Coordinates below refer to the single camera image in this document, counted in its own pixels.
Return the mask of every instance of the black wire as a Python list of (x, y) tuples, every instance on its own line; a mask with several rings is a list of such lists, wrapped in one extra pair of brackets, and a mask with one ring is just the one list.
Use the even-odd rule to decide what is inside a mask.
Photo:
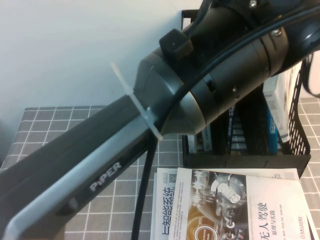
[(156, 148), (157, 148), (157, 144), (158, 144), (158, 139), (155, 136), (152, 135), (151, 138), (152, 139), (150, 142), (150, 147), (149, 147), (148, 152), (146, 154), (145, 164), (144, 164), (143, 173), (142, 173), (142, 177), (141, 177), (139, 194), (138, 194), (138, 198), (136, 200), (131, 240), (138, 240), (138, 238), (139, 238), (140, 223), (141, 223), (142, 212), (143, 212), (144, 204), (145, 204), (145, 198), (146, 198), (146, 192), (147, 192), (151, 167), (152, 167), (152, 163), (154, 161)]
[[(263, 35), (270, 33), (272, 30), (278, 29), (286, 24), (292, 23), (297, 20), (301, 20), (303, 18), (309, 17), (313, 14), (316, 14), (320, 11), (320, 4), (316, 4), (314, 6), (292, 11), (289, 14), (286, 14), (284, 17), (281, 17), (277, 20), (271, 21), (262, 25), (252, 32), (246, 34), (245, 36), (239, 38), (226, 49), (218, 53), (214, 58), (210, 60), (210, 62), (202, 67), (196, 74), (189, 79), (182, 87), (178, 89), (178, 91), (174, 94), (173, 98), (170, 101), (170, 104), (164, 111), (164, 114), (159, 118), (156, 123), (156, 127), (158, 128), (159, 132), (162, 132), (162, 128), (165, 125), (167, 119), (169, 118), (172, 110), (175, 106), (185, 97), (185, 95), (204, 77), (206, 76), (212, 69), (214, 69), (218, 64), (223, 62), (225, 59), (230, 57), (235, 52), (239, 51), (241, 48), (246, 46), (247, 44), (253, 42), (261, 38)], [(157, 139), (153, 136), (152, 137), (151, 147), (149, 148), (145, 160), (145, 165), (143, 169), (143, 174), (141, 178), (140, 190), (136, 202), (134, 220), (133, 220), (133, 227), (132, 227), (132, 235), (131, 240), (137, 240), (139, 238), (139, 231), (140, 231), (140, 223), (142, 218), (143, 207), (145, 203), (145, 196), (148, 186), (148, 181), (150, 177), (152, 162), (155, 156), (156, 148), (157, 148)]]

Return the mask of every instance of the robotic arm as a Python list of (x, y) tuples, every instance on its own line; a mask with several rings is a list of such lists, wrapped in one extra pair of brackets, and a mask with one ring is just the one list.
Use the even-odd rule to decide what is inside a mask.
[[(135, 96), (162, 135), (198, 133), (268, 77), (319, 50), (319, 2), (213, 1), (201, 20), (169, 32), (140, 62)], [(0, 238), (52, 238), (153, 138), (123, 96), (2, 172)]]

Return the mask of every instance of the book cover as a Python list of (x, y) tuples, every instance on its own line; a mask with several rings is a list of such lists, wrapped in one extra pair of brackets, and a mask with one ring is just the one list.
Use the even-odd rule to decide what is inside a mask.
[[(153, 202), (152, 202), (152, 218), (151, 218), (151, 235), (150, 240), (167, 240), (169, 238), (168, 234), (164, 234), (165, 231), (161, 231), (164, 226), (163, 222), (163, 214), (162, 209), (167, 208), (165, 205), (163, 205), (163, 189), (164, 188), (171, 188), (173, 187), (173, 183), (175, 181), (175, 178), (171, 178), (171, 182), (166, 181), (164, 183), (164, 175), (168, 174), (177, 174), (178, 169), (172, 169), (172, 168), (158, 168), (158, 173), (162, 174), (161, 179), (157, 179), (157, 173), (154, 174), (154, 185), (153, 185)], [(274, 178), (274, 179), (288, 179), (288, 180), (296, 180), (299, 181), (299, 176), (297, 173), (297, 169), (295, 168), (282, 168), (282, 169), (269, 169), (269, 168), (211, 168), (211, 169), (205, 169), (207, 171), (214, 171), (219, 173), (229, 173), (229, 174), (240, 174), (240, 175), (250, 175), (250, 176), (256, 176), (256, 177), (264, 177), (264, 178)], [(162, 196), (162, 200), (160, 202), (157, 202), (156, 196)], [(304, 200), (306, 215), (308, 218), (309, 226), (312, 232), (311, 239), (312, 240), (319, 240), (317, 230), (315, 227), (315, 224), (312, 220), (307, 201)]]
[(227, 119), (227, 153), (230, 154), (232, 149), (232, 138), (234, 132), (235, 106), (229, 108)]
[(310, 240), (296, 180), (178, 168), (169, 240)]
[(281, 141), (290, 141), (289, 114), (293, 111), (293, 100), (298, 96), (295, 91), (301, 62), (279, 75), (268, 78), (263, 84), (263, 95), (276, 124)]
[(189, 154), (195, 154), (198, 151), (198, 143), (196, 135), (187, 135)]

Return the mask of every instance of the white wall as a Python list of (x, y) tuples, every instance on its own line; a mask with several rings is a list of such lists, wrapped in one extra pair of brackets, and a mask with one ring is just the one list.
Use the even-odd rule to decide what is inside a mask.
[(139, 61), (180, 28), (180, 10), (200, 0), (1, 0), (0, 159), (23, 109), (107, 105), (131, 86)]

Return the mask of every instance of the printed photo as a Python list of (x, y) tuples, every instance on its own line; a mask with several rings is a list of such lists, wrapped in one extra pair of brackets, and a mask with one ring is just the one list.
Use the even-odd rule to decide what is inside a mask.
[(187, 240), (249, 239), (246, 176), (193, 170)]

